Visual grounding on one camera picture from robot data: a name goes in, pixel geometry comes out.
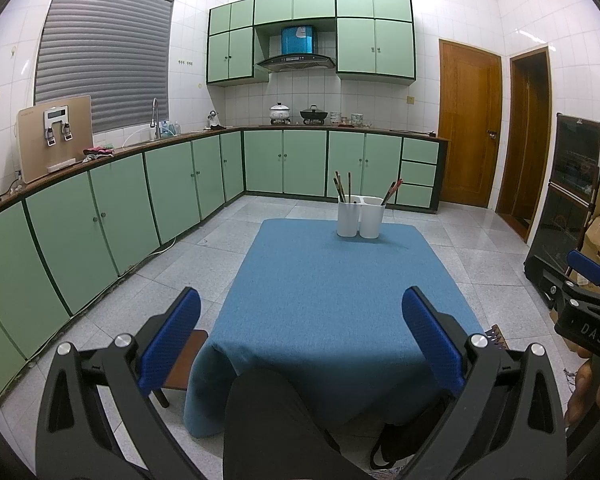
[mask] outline metal screw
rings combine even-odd
[[[544,346],[542,346],[540,343],[533,343],[531,345],[531,353],[537,355],[538,357],[543,356]]]
[[[476,348],[484,348],[489,344],[489,340],[482,334],[473,334],[471,336],[471,344]]]
[[[131,343],[131,334],[120,334],[116,336],[115,344],[118,348],[124,348]]]
[[[58,355],[67,355],[71,351],[71,343],[60,343],[58,345]]]

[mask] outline gray roller shutter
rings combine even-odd
[[[52,0],[34,102],[91,96],[93,133],[168,118],[173,0]]]

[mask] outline person's leg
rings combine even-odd
[[[370,480],[333,450],[291,384],[250,370],[231,387],[224,416],[224,480]]]

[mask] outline faucet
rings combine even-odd
[[[160,139],[162,134],[160,133],[160,121],[158,120],[158,98],[154,97],[154,104],[151,107],[151,124],[150,128],[155,127],[155,138]]]

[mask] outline blue tablecloth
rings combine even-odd
[[[405,424],[438,392],[402,319],[411,285],[467,333],[482,332],[414,227],[382,224],[365,240],[339,237],[334,221],[264,221],[192,366],[187,429],[222,431],[232,381],[257,367],[286,377],[322,424],[364,411]]]

